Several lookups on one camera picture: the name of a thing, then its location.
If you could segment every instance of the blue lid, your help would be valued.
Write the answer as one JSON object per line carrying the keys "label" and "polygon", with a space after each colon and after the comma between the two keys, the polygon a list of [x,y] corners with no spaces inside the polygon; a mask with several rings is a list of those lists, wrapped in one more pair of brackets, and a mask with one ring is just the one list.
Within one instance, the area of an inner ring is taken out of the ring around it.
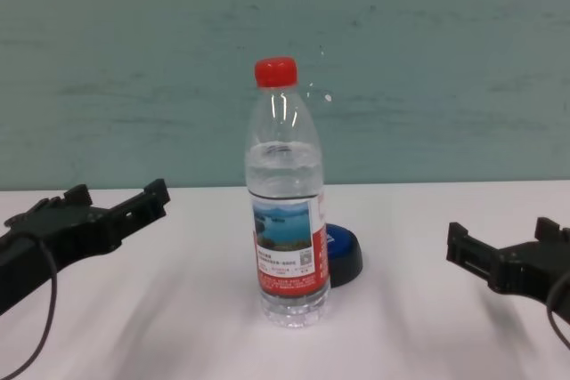
{"label": "blue lid", "polygon": [[362,271],[362,251],[358,239],[348,229],[327,223],[330,285],[340,287]]}
{"label": "blue lid", "polygon": [[339,258],[350,251],[350,231],[336,224],[327,224],[327,246],[329,259]]}

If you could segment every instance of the red bottle cap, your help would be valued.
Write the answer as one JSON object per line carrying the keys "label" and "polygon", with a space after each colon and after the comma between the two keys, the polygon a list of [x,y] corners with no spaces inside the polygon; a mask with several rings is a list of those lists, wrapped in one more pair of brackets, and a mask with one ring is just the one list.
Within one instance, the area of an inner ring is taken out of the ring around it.
{"label": "red bottle cap", "polygon": [[256,63],[256,81],[260,88],[297,84],[297,64],[291,57],[265,58]]}

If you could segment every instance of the bottle base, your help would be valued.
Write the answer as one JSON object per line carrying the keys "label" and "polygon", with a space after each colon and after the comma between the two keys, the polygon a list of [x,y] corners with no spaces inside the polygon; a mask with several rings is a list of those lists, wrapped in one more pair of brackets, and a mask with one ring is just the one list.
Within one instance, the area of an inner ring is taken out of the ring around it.
{"label": "bottle base", "polygon": [[261,292],[261,308],[275,325],[302,328],[314,325],[327,311],[330,283],[314,294],[299,298],[279,297]]}

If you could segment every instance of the water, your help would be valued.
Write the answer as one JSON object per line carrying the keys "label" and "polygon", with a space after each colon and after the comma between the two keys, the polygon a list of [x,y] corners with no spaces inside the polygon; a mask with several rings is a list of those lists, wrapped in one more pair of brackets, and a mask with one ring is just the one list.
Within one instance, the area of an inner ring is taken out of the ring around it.
{"label": "water", "polygon": [[[269,141],[246,155],[248,189],[263,198],[311,198],[322,191],[322,156],[306,142]],[[266,222],[273,234],[282,223]],[[312,325],[324,314],[330,283],[311,295],[282,297],[262,294],[262,308],[272,322],[284,327]]]}
{"label": "water", "polygon": [[321,152],[306,142],[269,141],[246,156],[250,192],[264,198],[300,198],[322,190]]}

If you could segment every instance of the black cable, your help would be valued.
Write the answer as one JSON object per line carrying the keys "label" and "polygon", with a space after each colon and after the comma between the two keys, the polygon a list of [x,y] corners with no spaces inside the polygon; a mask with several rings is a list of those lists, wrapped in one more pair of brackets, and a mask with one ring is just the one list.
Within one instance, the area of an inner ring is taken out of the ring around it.
{"label": "black cable", "polygon": [[52,328],[53,314],[55,313],[55,301],[57,299],[57,266],[55,265],[55,260],[53,259],[51,251],[45,246],[45,243],[42,239],[39,239],[37,236],[31,233],[18,233],[14,236],[14,239],[18,238],[28,238],[33,240],[44,255],[44,258],[47,261],[48,267],[52,274],[52,295],[50,296],[50,306],[47,311],[47,321],[45,322],[44,333],[39,339],[39,343],[37,344],[36,349],[28,358],[28,360],[26,360],[19,368],[14,370],[8,376],[0,378],[0,380],[12,380],[13,378],[19,376],[21,373],[26,371],[30,365],[32,365],[40,352],[44,349],[45,341],[47,340],[47,337],[50,334],[50,329]]}
{"label": "black cable", "polygon": [[568,350],[570,350],[570,340],[568,340],[564,336],[564,334],[562,334],[562,331],[560,331],[560,328],[558,327],[556,321],[554,320],[552,312],[554,310],[554,306],[556,306],[556,303],[560,298],[560,295],[562,294],[562,291],[564,290],[564,287],[570,286],[570,283],[568,283],[569,280],[570,280],[570,271],[567,271],[562,276],[562,278],[560,278],[550,289],[549,295],[546,298],[546,315],[549,317],[549,322],[552,326],[552,329],[554,329],[554,332],[556,333],[558,338],[562,340],[562,343],[564,343],[564,345],[568,348]]}

